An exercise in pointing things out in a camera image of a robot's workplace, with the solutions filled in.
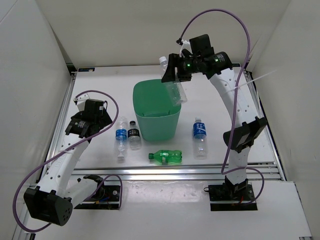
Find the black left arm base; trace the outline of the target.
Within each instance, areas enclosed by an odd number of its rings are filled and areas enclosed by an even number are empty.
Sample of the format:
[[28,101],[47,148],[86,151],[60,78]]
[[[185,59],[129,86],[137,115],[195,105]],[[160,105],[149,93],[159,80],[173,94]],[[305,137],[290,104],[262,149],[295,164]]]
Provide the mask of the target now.
[[[116,178],[119,185],[106,185],[110,178]],[[83,180],[96,183],[98,189],[93,195],[87,197],[82,203],[75,206],[78,210],[120,210],[123,200],[123,181],[117,174],[109,174],[105,178],[99,175],[87,174]]]

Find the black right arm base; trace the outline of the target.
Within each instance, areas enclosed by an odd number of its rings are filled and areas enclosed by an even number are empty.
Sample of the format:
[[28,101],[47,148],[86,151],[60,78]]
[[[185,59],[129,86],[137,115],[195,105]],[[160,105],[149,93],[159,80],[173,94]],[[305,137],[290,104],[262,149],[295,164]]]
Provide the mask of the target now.
[[232,193],[227,184],[211,184],[203,188],[209,195],[211,212],[257,211],[252,184],[248,183],[242,190]]

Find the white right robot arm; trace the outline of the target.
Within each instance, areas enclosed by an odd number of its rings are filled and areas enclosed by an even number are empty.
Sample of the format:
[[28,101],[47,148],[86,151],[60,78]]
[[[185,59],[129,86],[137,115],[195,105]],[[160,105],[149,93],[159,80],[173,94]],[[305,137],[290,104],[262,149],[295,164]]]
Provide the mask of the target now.
[[247,188],[249,152],[267,120],[258,117],[238,87],[241,76],[235,75],[233,64],[224,52],[208,56],[184,50],[186,56],[171,53],[162,83],[188,82],[195,73],[202,73],[218,91],[231,119],[231,129],[223,134],[227,152],[221,174],[225,176],[224,193],[230,200],[238,199]]

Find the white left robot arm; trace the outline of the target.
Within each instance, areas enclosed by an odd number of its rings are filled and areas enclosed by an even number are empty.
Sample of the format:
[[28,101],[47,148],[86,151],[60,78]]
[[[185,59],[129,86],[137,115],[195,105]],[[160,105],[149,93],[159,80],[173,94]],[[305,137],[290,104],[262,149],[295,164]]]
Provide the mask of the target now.
[[67,149],[56,155],[36,187],[28,188],[23,195],[32,218],[64,226],[74,207],[86,199],[100,200],[104,197],[103,178],[98,175],[86,175],[72,187],[67,185],[91,137],[111,124],[112,120],[103,107],[83,110],[72,116],[63,140],[68,145]]

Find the clear unlabelled plastic bottle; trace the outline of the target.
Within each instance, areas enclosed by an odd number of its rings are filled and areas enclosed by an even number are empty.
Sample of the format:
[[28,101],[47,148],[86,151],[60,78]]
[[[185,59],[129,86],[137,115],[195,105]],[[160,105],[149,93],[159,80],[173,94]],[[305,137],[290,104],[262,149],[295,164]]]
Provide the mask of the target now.
[[[161,67],[161,76],[163,77],[168,67],[167,58],[161,56],[159,58],[159,64]],[[164,85],[174,106],[182,105],[188,101],[184,88],[178,80],[174,82],[165,82]]]

